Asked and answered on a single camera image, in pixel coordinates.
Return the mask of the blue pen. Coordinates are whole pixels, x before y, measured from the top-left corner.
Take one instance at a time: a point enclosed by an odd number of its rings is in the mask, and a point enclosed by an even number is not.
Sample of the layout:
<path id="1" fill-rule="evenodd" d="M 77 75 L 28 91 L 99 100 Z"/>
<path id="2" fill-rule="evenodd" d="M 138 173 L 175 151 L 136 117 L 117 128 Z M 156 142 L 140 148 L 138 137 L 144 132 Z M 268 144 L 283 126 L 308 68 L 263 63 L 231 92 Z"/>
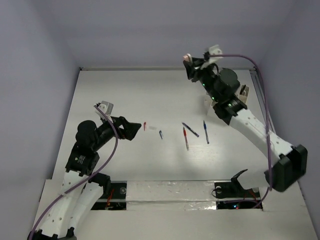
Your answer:
<path id="1" fill-rule="evenodd" d="M 204 128 L 206 143 L 209 145 L 210 144 L 210 140 L 209 140 L 207 125 L 206 125 L 205 120 L 203 120 L 203 128 Z"/>

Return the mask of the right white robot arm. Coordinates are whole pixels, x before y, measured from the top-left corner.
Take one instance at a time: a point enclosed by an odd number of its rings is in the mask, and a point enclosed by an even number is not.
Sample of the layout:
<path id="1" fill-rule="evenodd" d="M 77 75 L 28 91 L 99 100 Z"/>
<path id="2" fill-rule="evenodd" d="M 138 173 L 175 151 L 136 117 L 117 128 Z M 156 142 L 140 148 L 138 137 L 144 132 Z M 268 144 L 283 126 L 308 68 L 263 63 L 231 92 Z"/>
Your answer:
<path id="1" fill-rule="evenodd" d="M 215 60 L 190 54 L 183 57 L 183 65 L 187 78 L 193 83 L 200 82 L 213 100 L 217 117 L 244 135 L 267 158 L 267 169 L 255 173 L 253 183 L 238 179 L 239 173 L 234 176 L 230 190 L 235 196 L 260 187 L 282 193 L 306 174 L 308 150 L 301 144 L 294 146 L 281 139 L 270 130 L 268 122 L 262 123 L 253 115 L 236 95 L 240 82 L 232 69 L 219 69 Z"/>

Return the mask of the pink eraser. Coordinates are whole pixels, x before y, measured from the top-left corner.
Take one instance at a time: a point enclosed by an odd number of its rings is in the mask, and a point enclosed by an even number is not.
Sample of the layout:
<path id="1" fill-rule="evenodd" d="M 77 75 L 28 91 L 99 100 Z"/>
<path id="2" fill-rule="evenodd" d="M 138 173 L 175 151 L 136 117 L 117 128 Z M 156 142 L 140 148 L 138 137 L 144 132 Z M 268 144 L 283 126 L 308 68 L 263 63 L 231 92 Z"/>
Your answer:
<path id="1" fill-rule="evenodd" d="M 193 61 L 192 56 L 189 53 L 185 54 L 183 56 L 183 61 L 191 63 Z"/>

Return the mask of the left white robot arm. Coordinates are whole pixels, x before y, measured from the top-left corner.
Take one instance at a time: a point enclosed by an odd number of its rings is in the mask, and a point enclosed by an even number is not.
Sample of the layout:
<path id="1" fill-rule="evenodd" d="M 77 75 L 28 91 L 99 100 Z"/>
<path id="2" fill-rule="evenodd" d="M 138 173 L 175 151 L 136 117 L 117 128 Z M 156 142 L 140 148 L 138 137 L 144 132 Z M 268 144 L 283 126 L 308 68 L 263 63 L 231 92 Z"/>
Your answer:
<path id="1" fill-rule="evenodd" d="M 111 193 L 110 176 L 95 170 L 100 159 L 98 151 L 112 138 L 133 140 L 142 125 L 128 122 L 123 116 L 101 121 L 100 126 L 91 120 L 78 125 L 58 197 L 41 214 L 29 240 L 77 239 L 96 201 Z"/>

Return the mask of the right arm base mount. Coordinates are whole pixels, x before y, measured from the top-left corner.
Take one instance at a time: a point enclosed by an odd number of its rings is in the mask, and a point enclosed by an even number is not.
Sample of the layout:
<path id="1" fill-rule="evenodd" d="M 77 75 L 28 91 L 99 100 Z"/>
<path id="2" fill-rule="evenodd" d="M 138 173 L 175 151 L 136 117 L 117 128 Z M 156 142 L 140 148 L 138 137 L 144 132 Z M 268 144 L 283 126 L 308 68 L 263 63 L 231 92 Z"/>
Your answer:
<path id="1" fill-rule="evenodd" d="M 215 182 L 211 195 L 218 210 L 262 209 L 259 190 L 239 189 L 231 181 Z"/>

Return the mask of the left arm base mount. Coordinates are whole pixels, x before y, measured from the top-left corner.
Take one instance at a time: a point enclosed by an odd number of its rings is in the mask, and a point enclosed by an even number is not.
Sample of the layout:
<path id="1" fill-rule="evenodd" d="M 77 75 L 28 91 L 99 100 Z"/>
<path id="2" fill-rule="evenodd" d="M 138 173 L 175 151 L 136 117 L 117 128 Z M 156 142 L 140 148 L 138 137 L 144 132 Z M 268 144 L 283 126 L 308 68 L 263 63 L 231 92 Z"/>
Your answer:
<path id="1" fill-rule="evenodd" d="M 96 201 L 91 210 L 122 211 L 127 209 L 127 182 L 112 181 L 107 192 Z"/>

